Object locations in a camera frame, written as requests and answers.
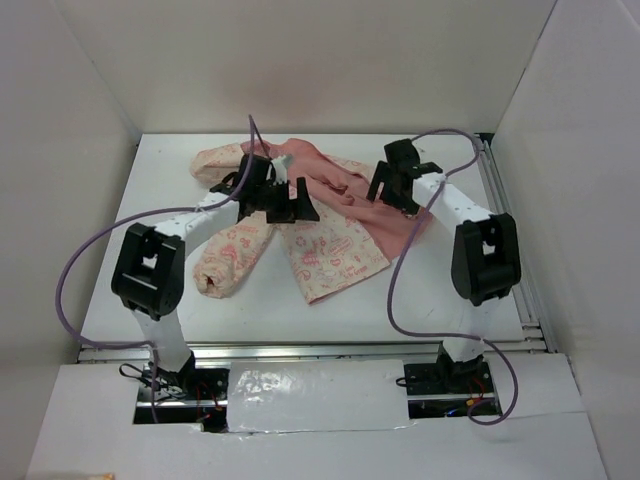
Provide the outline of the pink and cream jacket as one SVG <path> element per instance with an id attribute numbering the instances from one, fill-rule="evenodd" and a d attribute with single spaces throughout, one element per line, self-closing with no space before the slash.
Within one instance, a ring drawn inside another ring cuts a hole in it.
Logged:
<path id="1" fill-rule="evenodd" d="M 209 297 L 231 296 L 253 270 L 275 232 L 282 236 L 291 271 L 302 296 L 313 304 L 364 281 L 391 265 L 413 230 L 425 225 L 366 195 L 374 166 L 322 153 L 302 139 L 265 146 L 234 143 L 199 152 L 191 175 L 214 186 L 254 153 L 293 159 L 291 180 L 303 177 L 317 222 L 270 224 L 256 212 L 213 235 L 193 269 L 197 290 Z"/>

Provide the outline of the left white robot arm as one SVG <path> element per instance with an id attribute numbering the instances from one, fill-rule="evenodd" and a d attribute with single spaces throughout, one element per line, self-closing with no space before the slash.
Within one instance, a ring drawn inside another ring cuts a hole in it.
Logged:
<path id="1" fill-rule="evenodd" d="M 192 251 L 256 211 L 265 213 L 269 224 L 320 220 L 306 179 L 290 181 L 292 163 L 290 155 L 268 159 L 248 154 L 239 170 L 212 187 L 196 206 L 152 226 L 134 223 L 126 230 L 111 290 L 152 344 L 151 366 L 172 397 L 187 398 L 197 387 L 195 356 L 178 317 L 185 261 Z"/>

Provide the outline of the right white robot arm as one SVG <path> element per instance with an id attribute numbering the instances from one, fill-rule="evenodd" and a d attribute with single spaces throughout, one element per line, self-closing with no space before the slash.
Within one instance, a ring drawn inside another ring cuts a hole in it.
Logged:
<path id="1" fill-rule="evenodd" d="M 423 163 L 411 139 L 385 145 L 384 153 L 367 199 L 404 214 L 427 212 L 452 235 L 451 282 L 465 308 L 439 347 L 436 379 L 457 392 L 480 372 L 495 311 L 521 280 L 516 223 L 471 200 L 437 164 Z"/>

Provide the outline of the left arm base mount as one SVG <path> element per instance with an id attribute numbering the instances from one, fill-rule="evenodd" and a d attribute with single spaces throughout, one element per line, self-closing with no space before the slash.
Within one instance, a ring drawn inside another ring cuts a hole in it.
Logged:
<path id="1" fill-rule="evenodd" d="M 151 369 L 125 363 L 119 367 L 119 374 L 138 383 L 134 425 L 197 424 L 205 432 L 227 430 L 229 368 L 197 369 L 185 386 L 158 378 L 155 416 L 151 406 Z"/>

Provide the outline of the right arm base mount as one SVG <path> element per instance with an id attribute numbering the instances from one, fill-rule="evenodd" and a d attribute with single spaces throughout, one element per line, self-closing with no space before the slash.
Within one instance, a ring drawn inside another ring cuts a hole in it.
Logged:
<path id="1" fill-rule="evenodd" d="M 491 371 L 486 362 L 476 373 L 446 379 L 435 363 L 405 364 L 404 375 L 395 380 L 405 390 L 410 419 L 499 416 Z"/>

